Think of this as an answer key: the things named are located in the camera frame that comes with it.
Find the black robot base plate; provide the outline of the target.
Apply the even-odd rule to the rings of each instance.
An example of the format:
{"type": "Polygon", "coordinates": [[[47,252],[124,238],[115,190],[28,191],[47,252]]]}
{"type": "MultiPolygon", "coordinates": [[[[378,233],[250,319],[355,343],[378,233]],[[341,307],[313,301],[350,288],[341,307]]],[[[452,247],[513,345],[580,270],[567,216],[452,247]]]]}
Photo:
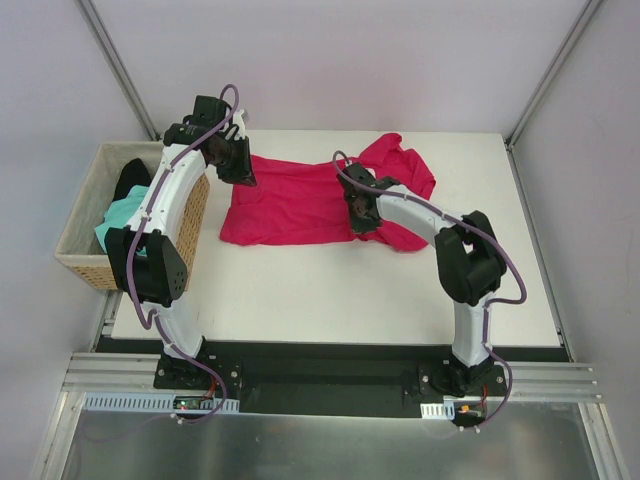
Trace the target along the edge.
{"type": "Polygon", "coordinates": [[[448,397],[500,401],[509,379],[495,360],[464,371],[444,346],[207,341],[196,359],[162,354],[154,388],[214,385],[256,414],[418,418],[448,397]]]}

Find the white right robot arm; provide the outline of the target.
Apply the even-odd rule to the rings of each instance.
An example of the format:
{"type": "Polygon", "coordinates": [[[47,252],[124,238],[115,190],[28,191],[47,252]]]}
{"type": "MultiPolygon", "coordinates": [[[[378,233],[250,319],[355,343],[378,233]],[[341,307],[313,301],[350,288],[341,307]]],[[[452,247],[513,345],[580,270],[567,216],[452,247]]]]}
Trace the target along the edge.
{"type": "Polygon", "coordinates": [[[481,366],[489,358],[486,302],[495,297],[506,272],[490,222],[478,211],[456,218],[391,177],[376,179],[359,162],[341,169],[337,178],[354,232],[369,233],[390,222],[435,249],[440,285],[454,304],[451,351],[458,364],[450,369],[450,382],[457,392],[473,394],[486,381],[481,366]]]}

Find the pink t shirt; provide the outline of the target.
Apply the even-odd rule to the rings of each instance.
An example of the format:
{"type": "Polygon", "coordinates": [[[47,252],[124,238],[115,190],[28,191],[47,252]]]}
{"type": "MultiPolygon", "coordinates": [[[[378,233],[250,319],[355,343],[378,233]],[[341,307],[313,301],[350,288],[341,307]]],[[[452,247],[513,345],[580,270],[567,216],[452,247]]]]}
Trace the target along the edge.
{"type": "MultiPolygon", "coordinates": [[[[429,199],[436,178],[422,157],[401,146],[402,136],[386,133],[357,160],[380,177],[390,176],[429,199]]],[[[255,187],[233,187],[219,238],[239,246],[314,245],[373,241],[401,253],[417,252],[427,242],[403,227],[384,222],[372,233],[351,231],[348,207],[337,172],[329,162],[316,165],[254,155],[255,187]]]]}

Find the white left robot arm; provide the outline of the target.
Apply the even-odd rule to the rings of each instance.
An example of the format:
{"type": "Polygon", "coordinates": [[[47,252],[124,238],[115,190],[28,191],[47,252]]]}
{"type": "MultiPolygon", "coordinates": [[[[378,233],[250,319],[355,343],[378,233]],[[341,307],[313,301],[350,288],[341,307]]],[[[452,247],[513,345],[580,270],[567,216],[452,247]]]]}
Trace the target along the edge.
{"type": "Polygon", "coordinates": [[[156,329],[166,355],[181,359],[176,375],[188,388],[204,387],[210,363],[198,356],[203,336],[182,299],[189,280],[177,249],[187,200],[207,168],[224,183],[257,184],[239,102],[199,95],[191,114],[163,136],[158,168],[136,212],[105,235],[118,288],[126,292],[145,330],[156,329]]]}

